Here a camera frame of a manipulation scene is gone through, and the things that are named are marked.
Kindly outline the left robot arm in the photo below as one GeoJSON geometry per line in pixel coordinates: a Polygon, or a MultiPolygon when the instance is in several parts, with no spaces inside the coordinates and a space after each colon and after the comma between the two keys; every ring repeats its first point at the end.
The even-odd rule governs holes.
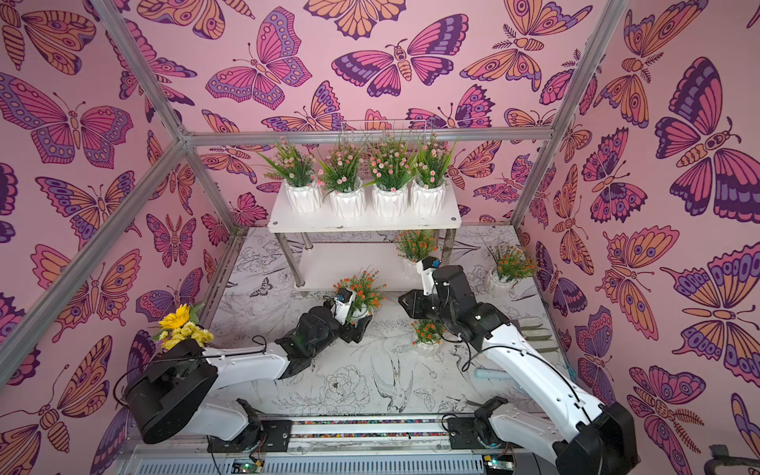
{"type": "Polygon", "coordinates": [[[204,350],[195,340],[174,346],[152,361],[124,393],[142,441],[156,445],[176,435],[203,435],[209,450],[217,453],[260,447],[264,429],[257,410],[243,398],[224,398],[223,389],[294,377],[336,340],[360,342],[371,314],[348,322],[338,319],[339,312],[342,304],[314,307],[271,346],[204,350]]]}

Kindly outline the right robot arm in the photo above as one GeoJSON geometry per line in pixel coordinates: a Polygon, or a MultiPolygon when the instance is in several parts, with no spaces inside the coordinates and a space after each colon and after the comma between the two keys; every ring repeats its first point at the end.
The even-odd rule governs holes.
{"type": "Polygon", "coordinates": [[[514,443],[552,463],[560,474],[627,474],[639,463],[633,416],[571,382],[535,350],[519,326],[477,301],[459,265],[418,262],[422,288],[398,302],[415,320],[432,320],[506,371],[543,409],[542,417],[494,397],[474,414],[483,445],[514,443]]]}

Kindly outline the pink flower pot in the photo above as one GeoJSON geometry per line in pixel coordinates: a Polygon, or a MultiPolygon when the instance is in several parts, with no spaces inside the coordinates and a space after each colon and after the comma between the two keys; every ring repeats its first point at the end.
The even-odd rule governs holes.
{"type": "Polygon", "coordinates": [[[393,136],[386,136],[370,148],[372,203],[381,218],[396,219],[406,213],[415,158],[410,144],[393,136]]]}
{"type": "Polygon", "coordinates": [[[366,209],[359,176],[362,160],[362,146],[351,142],[338,142],[319,159],[322,188],[332,210],[344,221],[360,217],[366,209]]]}
{"type": "Polygon", "coordinates": [[[323,194],[314,158],[287,141],[277,142],[274,148],[276,152],[271,158],[261,152],[259,156],[283,180],[282,186],[293,211],[299,214],[317,212],[323,205],[323,194]]]}
{"type": "Polygon", "coordinates": [[[435,215],[443,209],[447,195],[447,172],[454,158],[453,147],[436,134],[422,142],[414,156],[411,207],[418,215],[435,215]]]}

